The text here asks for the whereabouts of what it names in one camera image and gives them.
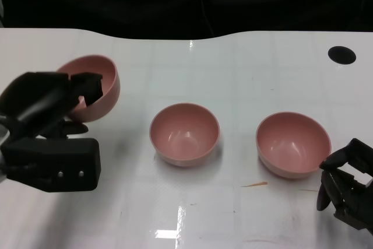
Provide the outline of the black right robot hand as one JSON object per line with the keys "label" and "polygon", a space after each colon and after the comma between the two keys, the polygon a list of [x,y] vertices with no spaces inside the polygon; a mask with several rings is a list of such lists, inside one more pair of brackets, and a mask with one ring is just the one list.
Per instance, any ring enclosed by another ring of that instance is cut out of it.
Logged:
{"label": "black right robot hand", "polygon": [[372,183],[359,183],[352,174],[340,169],[345,164],[371,176],[372,148],[354,138],[319,165],[322,174],[316,209],[323,211],[333,204],[336,219],[372,233]]}

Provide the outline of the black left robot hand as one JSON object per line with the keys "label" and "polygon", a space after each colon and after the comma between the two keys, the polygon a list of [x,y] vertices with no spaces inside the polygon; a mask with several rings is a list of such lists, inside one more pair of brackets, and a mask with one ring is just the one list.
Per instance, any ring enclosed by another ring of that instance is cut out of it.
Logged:
{"label": "black left robot hand", "polygon": [[80,97],[86,105],[101,98],[102,78],[92,72],[26,72],[1,94],[1,125],[11,139],[36,137],[73,111]]}

